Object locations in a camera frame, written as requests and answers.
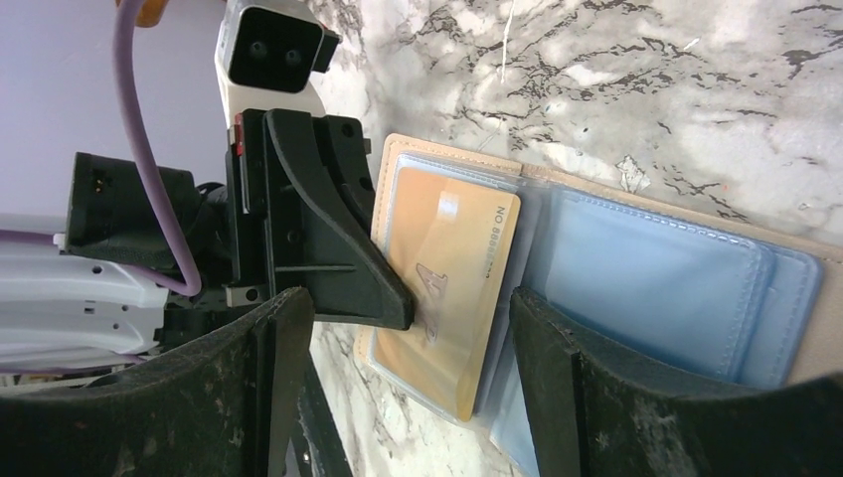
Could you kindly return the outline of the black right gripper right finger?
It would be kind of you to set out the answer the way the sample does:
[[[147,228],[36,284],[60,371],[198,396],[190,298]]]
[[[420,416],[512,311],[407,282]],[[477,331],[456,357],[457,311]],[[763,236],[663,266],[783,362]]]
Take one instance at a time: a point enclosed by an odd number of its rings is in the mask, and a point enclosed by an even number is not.
[[[510,325],[544,476],[838,476],[842,376],[772,391],[638,353],[519,287]]]

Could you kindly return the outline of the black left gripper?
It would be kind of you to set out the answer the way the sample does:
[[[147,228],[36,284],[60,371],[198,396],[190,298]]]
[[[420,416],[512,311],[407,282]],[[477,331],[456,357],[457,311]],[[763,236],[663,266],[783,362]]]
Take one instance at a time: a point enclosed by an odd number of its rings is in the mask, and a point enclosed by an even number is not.
[[[369,148],[354,118],[247,109],[227,157],[237,285],[306,288],[318,320],[393,330],[415,303],[374,245]]]

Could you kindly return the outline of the gold credit card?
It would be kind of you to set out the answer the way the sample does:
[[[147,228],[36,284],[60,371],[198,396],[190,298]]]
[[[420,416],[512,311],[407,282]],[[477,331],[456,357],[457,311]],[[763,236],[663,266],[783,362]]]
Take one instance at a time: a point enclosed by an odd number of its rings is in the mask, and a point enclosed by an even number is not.
[[[513,192],[404,168],[386,256],[416,299],[407,331],[374,335],[375,368],[431,407],[471,419],[521,208]]]

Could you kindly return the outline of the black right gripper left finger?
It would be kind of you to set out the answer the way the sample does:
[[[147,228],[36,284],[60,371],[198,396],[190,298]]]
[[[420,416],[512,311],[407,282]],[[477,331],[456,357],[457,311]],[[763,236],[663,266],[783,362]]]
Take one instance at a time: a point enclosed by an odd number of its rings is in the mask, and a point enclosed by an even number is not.
[[[1,400],[5,476],[280,476],[314,319],[290,288],[79,389]]]

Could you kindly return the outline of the tan leather card holder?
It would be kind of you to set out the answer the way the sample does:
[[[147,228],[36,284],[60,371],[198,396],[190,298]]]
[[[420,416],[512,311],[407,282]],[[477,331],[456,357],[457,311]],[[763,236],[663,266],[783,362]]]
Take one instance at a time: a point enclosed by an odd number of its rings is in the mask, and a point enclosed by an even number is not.
[[[521,200],[471,419],[431,407],[375,368],[372,342],[386,328],[362,328],[357,356],[438,416],[486,434],[530,476],[544,475],[510,325],[510,300],[519,287],[638,353],[712,380],[772,391],[842,376],[838,247],[393,134],[384,145],[371,228],[385,255],[388,213],[404,168],[513,192]]]

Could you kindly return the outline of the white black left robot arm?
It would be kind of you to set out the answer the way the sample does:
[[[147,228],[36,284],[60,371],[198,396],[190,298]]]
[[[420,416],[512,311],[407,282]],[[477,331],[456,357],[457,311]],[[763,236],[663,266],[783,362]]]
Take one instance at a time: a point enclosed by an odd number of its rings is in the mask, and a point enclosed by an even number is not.
[[[411,293],[369,237],[375,193],[353,118],[248,109],[224,183],[162,168],[200,277],[190,297],[134,163],[76,157],[60,234],[1,230],[1,370],[71,374],[139,363],[291,287],[319,320],[406,330]]]

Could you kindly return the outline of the orange wooden rack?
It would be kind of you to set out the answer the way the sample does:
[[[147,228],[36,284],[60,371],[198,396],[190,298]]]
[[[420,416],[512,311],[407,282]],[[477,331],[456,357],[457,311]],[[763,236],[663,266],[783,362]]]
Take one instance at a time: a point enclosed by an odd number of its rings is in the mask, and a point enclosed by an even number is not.
[[[169,0],[117,0],[115,24],[119,28],[126,28],[129,24],[138,28],[155,27],[169,3]]]

